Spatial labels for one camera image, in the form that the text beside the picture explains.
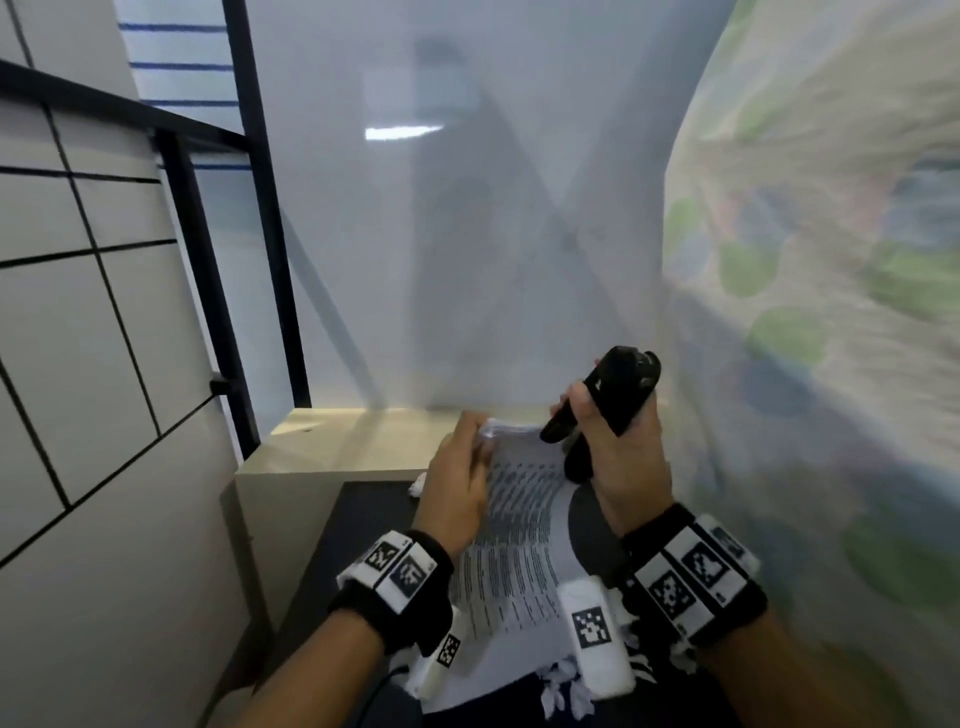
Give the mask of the person's right hand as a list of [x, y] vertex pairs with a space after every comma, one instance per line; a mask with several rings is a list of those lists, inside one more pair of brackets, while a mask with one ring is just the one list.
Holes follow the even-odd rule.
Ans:
[[597, 502], [617, 537], [645, 526], [674, 504], [656, 394], [619, 437], [602, 417], [595, 429], [580, 431], [592, 456]]

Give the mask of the person's left hand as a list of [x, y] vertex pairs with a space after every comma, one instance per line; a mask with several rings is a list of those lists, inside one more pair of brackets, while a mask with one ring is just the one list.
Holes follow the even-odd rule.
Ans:
[[412, 528], [431, 537], [455, 562], [477, 536], [487, 513], [490, 467], [454, 466], [450, 461], [453, 430], [440, 441], [426, 469]]

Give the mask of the black handheld device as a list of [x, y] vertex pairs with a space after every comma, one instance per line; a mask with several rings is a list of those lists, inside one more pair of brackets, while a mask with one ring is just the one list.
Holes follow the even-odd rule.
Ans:
[[[600, 416], [614, 436], [623, 435], [655, 392], [662, 375], [662, 362], [652, 350], [633, 346], [612, 347], [583, 380]], [[542, 442], [564, 447], [563, 470], [567, 480], [579, 486], [594, 477], [593, 456], [574, 416], [564, 403], [539, 433]]]

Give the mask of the white striped fringed towel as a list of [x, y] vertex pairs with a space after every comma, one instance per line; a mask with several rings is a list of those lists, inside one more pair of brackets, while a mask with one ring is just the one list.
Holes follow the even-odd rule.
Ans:
[[[486, 520], [450, 582], [451, 601], [466, 620], [465, 639], [441, 693], [417, 700], [419, 707], [426, 719], [475, 710], [481, 699], [504, 698], [507, 688], [534, 678], [536, 710], [547, 719], [562, 712], [583, 719], [600, 700], [584, 686], [557, 596], [560, 583], [589, 577], [570, 538], [578, 488], [564, 475], [562, 447], [544, 443], [537, 425], [492, 418], [484, 431], [495, 444]], [[680, 673], [670, 662], [655, 672], [652, 654], [642, 652], [631, 632], [637, 619], [623, 607], [619, 590], [605, 588], [634, 688], [665, 687]]]

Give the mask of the person's right forearm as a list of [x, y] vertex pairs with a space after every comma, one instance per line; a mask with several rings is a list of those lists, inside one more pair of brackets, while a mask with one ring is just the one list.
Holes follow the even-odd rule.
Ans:
[[698, 647], [697, 656], [717, 680], [742, 728], [868, 728], [770, 609], [713, 644]]

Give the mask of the person's left forearm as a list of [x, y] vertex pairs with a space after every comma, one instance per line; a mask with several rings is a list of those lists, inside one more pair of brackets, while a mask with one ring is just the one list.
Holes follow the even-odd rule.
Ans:
[[330, 614], [253, 695], [232, 728], [341, 728], [385, 655], [359, 614]]

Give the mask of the black left wristband with markers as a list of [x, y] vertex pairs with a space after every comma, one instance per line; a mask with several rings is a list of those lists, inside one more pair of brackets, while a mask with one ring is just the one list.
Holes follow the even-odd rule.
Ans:
[[391, 530], [338, 577], [328, 613], [350, 611], [381, 638], [385, 654], [431, 655], [453, 623], [450, 554], [426, 532]]

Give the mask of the black wristband with markers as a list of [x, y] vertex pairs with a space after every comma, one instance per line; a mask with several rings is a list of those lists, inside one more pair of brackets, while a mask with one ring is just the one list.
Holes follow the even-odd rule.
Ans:
[[391, 530], [338, 577], [328, 613], [350, 611], [381, 638], [385, 654], [431, 655], [453, 623], [450, 554], [426, 532]]
[[623, 606], [679, 645], [710, 648], [769, 609], [753, 577], [759, 559], [713, 516], [675, 503], [620, 544]]

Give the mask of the beige box cabinet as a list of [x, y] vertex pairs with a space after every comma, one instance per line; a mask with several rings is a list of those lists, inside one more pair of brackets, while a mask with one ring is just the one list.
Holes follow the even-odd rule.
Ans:
[[403, 486], [426, 471], [458, 408], [295, 408], [236, 472], [251, 552], [271, 627], [280, 631], [335, 505], [358, 512], [336, 536], [329, 560], [342, 566], [349, 542], [406, 527], [414, 502]]

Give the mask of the black right wristband with markers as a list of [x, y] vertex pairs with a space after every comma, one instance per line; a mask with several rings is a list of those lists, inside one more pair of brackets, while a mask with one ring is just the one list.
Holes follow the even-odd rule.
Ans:
[[675, 503], [620, 544], [623, 606], [679, 645], [710, 648], [769, 609], [753, 577], [759, 559], [713, 516]]

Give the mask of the floral patterned fabric sheet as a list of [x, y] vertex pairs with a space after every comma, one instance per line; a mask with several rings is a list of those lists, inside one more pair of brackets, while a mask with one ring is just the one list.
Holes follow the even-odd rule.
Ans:
[[738, 0], [664, 218], [677, 495], [875, 724], [960, 728], [960, 0]]

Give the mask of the black metal frame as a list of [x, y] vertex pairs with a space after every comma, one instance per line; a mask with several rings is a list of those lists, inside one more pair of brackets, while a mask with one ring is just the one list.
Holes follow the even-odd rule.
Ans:
[[134, 101], [5, 59], [0, 59], [0, 94], [37, 103], [49, 110], [55, 108], [138, 129], [152, 136], [166, 173], [200, 308], [220, 368], [220, 375], [210, 382], [211, 394], [225, 398], [240, 454], [247, 460], [259, 447], [260, 438], [190, 156], [193, 145], [242, 153], [248, 158], [293, 402], [298, 407], [310, 407], [311, 398], [248, 10], [245, 0], [222, 0], [222, 8], [233, 71], [238, 77], [238, 110], [243, 133], [167, 111], [165, 102]]

